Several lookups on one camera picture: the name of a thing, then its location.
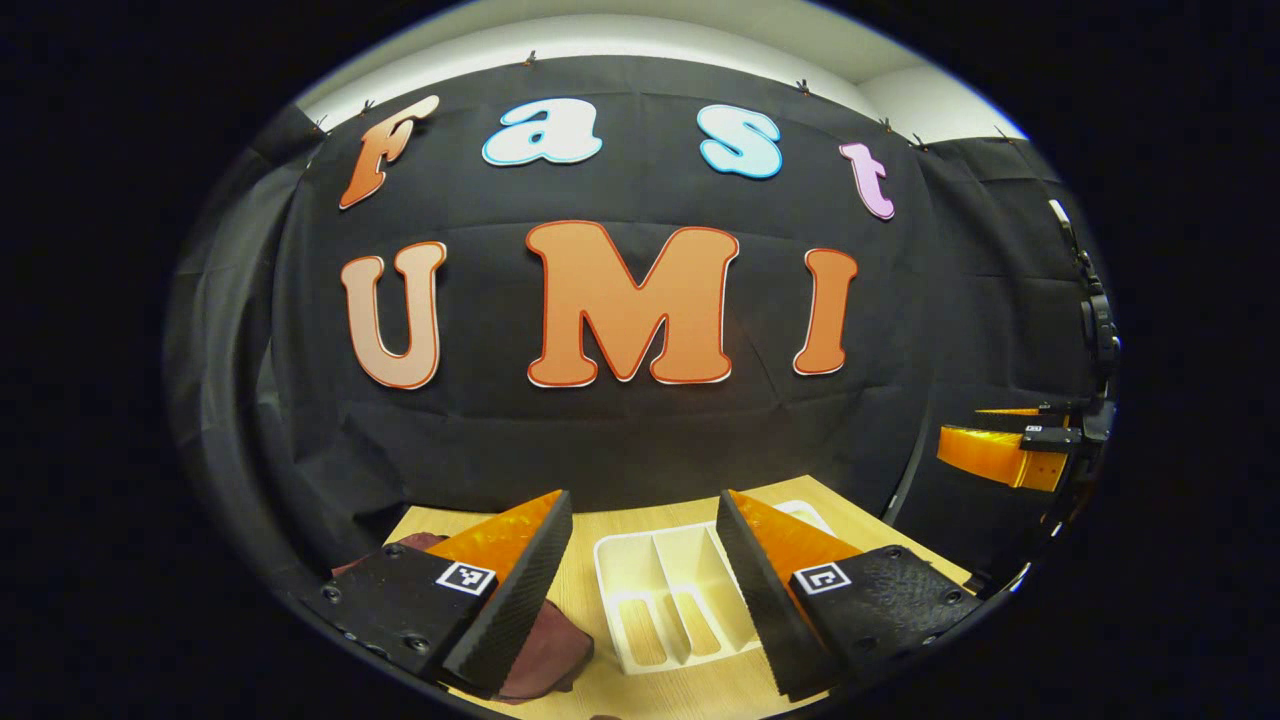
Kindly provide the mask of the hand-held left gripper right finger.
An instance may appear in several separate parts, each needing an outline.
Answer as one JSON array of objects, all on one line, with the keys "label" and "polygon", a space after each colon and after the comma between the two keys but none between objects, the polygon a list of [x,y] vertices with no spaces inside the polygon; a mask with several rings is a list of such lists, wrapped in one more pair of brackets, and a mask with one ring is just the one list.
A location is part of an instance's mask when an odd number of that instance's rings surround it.
[{"label": "hand-held left gripper right finger", "polygon": [[980,607],[906,546],[860,550],[735,489],[716,533],[791,701],[891,675]]}]

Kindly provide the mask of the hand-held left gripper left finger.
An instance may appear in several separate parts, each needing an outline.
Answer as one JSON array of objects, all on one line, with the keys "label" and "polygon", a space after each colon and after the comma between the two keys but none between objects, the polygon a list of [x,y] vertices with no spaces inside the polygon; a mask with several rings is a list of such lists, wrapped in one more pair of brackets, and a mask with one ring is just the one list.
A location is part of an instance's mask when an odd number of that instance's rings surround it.
[{"label": "hand-held left gripper left finger", "polygon": [[301,602],[410,676],[489,700],[535,626],[572,529],[570,495],[556,489],[426,550],[384,544]]}]

